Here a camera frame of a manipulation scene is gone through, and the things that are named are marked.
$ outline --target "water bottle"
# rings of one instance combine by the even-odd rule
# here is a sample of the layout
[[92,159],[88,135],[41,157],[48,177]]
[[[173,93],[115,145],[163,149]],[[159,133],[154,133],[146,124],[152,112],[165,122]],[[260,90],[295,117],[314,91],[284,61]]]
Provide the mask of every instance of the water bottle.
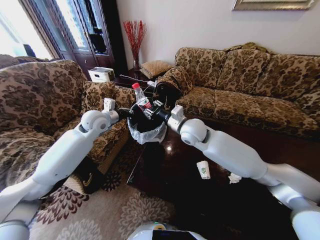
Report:
[[146,109],[150,109],[152,107],[149,99],[145,96],[139,83],[134,83],[132,85],[132,88],[135,93],[136,104],[143,111],[144,115],[146,115],[150,119],[150,115],[145,112]]

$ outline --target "wooden coffee table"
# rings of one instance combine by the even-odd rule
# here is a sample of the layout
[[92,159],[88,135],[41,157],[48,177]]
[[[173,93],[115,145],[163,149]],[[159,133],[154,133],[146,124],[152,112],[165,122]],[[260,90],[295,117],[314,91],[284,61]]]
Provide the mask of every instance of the wooden coffee table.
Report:
[[[204,120],[254,148],[267,163],[290,164],[320,181],[320,142],[274,132]],[[210,239],[298,239],[290,210],[251,179],[229,184],[229,173],[208,160],[210,180],[196,163],[208,160],[168,130],[161,144],[147,143],[127,184],[175,205],[175,225]]]

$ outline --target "white box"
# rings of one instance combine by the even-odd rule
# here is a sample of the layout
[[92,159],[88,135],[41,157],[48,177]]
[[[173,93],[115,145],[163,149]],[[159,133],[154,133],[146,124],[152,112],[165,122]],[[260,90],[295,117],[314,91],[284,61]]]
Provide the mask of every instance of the white box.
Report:
[[115,72],[112,68],[107,67],[95,67],[88,70],[92,82],[94,83],[104,83],[110,82],[115,79]]

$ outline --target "bottle label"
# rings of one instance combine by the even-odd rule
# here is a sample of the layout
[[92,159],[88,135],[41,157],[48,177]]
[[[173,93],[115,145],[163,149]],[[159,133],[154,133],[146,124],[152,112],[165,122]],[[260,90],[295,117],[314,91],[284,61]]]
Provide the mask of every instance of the bottle label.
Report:
[[146,97],[143,97],[142,99],[140,99],[140,101],[137,104],[139,107],[143,107],[144,109],[149,109],[152,107],[149,99]]

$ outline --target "carpet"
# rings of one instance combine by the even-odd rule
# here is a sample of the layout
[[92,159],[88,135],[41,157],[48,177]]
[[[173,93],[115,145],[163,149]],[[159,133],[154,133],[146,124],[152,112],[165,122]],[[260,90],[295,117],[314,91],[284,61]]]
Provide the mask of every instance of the carpet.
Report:
[[66,186],[50,194],[30,225],[30,240],[124,240],[143,223],[170,223],[175,214],[171,203],[126,185],[142,150],[130,139],[93,194]]

